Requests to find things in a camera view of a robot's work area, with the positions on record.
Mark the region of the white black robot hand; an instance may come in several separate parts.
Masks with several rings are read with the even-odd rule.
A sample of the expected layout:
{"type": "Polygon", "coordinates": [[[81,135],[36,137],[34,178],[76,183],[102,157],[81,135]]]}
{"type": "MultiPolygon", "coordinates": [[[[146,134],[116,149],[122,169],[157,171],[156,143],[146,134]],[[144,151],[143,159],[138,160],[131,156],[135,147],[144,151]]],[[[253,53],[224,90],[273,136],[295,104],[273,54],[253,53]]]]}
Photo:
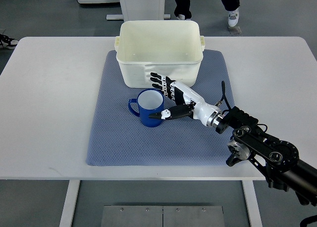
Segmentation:
{"type": "Polygon", "coordinates": [[[150,80],[154,88],[159,89],[176,105],[152,113],[149,118],[172,120],[188,116],[200,120],[204,126],[216,127],[216,120],[220,116],[220,109],[217,106],[206,103],[204,98],[190,87],[167,76],[152,72],[150,80]]]}

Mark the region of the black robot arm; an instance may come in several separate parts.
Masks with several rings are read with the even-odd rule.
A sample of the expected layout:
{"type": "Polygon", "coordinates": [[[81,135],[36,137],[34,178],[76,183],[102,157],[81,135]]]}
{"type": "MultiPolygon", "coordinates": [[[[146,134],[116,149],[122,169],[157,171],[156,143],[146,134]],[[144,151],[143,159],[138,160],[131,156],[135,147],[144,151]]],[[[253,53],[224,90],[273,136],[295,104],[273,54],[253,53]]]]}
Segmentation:
{"type": "Polygon", "coordinates": [[[270,188],[294,190],[301,205],[317,204],[317,170],[300,160],[298,149],[262,130],[259,121],[238,107],[228,106],[212,122],[217,133],[231,127],[228,143],[230,167],[248,160],[270,188]]]}

